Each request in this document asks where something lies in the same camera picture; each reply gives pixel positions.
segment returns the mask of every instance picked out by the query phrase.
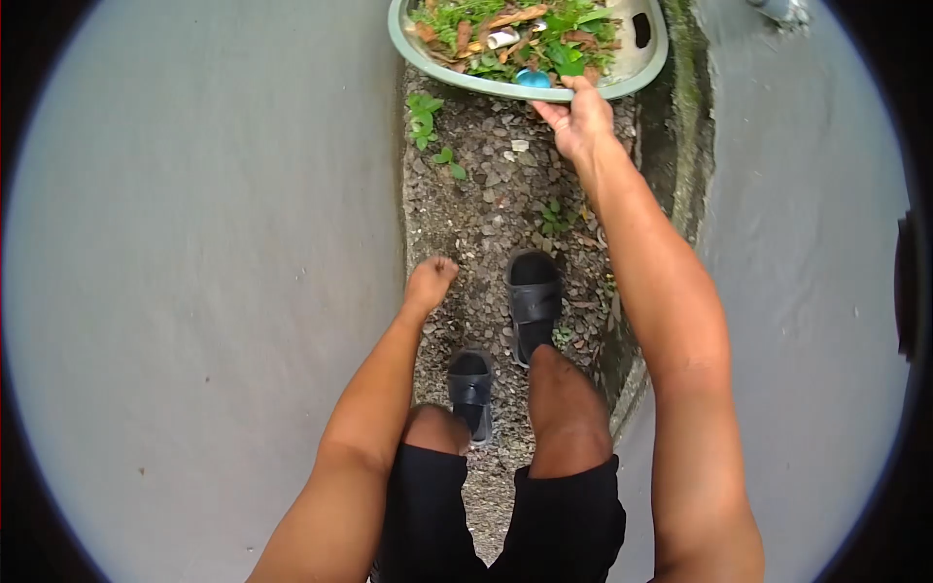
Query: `person's left arm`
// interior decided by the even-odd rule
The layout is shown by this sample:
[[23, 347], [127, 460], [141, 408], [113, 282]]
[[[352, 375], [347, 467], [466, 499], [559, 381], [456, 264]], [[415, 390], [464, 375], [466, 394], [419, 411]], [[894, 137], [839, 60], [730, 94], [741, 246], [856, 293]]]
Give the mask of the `person's left arm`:
[[330, 415], [308, 483], [248, 581], [365, 581], [379, 545], [385, 484], [411, 406], [425, 318], [458, 272], [431, 257], [412, 272], [405, 301]]

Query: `black slide sandal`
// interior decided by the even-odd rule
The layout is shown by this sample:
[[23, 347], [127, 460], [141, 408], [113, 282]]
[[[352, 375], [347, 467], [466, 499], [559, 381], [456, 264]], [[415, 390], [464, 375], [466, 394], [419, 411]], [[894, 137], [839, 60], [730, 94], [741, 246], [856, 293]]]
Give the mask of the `black slide sandal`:
[[447, 367], [447, 392], [454, 407], [459, 404], [482, 407], [480, 426], [470, 436], [470, 445], [479, 447], [493, 435], [493, 357], [480, 348], [464, 348], [453, 354]]
[[[531, 265], [519, 266], [520, 262]], [[506, 266], [508, 313], [512, 317], [512, 355], [515, 363], [529, 368], [530, 354], [522, 351], [519, 326], [535, 322], [556, 322], [561, 317], [561, 273], [550, 255], [538, 249], [512, 254]]]

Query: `gray wall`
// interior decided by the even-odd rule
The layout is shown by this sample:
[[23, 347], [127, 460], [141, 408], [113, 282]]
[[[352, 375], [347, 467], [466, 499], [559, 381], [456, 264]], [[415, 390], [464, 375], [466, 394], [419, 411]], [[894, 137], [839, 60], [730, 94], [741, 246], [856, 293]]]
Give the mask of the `gray wall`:
[[400, 301], [389, 47], [382, 3], [107, 2], [51, 79], [4, 326], [114, 580], [245, 578]]
[[[865, 506], [902, 409], [898, 142], [865, 64], [823, 5], [811, 3], [808, 36], [781, 37], [745, 2], [697, 4], [717, 122], [698, 253], [729, 319], [765, 578], [808, 581]], [[652, 574], [653, 438], [648, 397], [618, 448], [629, 525], [610, 580]]]

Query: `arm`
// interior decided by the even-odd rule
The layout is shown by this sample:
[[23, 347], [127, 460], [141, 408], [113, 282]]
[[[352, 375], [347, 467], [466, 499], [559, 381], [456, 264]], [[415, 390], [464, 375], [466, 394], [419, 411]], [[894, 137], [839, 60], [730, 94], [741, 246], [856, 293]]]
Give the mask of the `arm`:
[[726, 318], [712, 279], [613, 135], [612, 108], [583, 77], [571, 110], [535, 103], [577, 168], [606, 231], [625, 313], [657, 401], [651, 480], [658, 581], [761, 580], [745, 493]]
[[431, 257], [411, 274], [392, 324], [330, 415], [308, 483], [272, 533], [249, 581], [365, 581], [379, 545], [385, 484], [411, 406], [425, 318], [457, 266]]

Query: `leg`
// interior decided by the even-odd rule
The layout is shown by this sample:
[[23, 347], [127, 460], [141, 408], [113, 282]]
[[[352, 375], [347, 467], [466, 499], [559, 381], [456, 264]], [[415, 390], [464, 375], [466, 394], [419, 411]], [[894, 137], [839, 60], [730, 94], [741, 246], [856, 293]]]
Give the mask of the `leg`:
[[460, 497], [467, 459], [459, 454], [469, 439], [466, 423], [442, 407], [409, 411], [386, 489], [373, 583], [466, 583], [485, 577]]
[[606, 403], [553, 346], [538, 346], [530, 364], [536, 451], [515, 473], [512, 522], [491, 579], [606, 581], [625, 537]]
[[531, 358], [528, 414], [535, 432], [530, 478], [563, 478], [612, 457], [606, 400], [590, 380], [553, 346]]

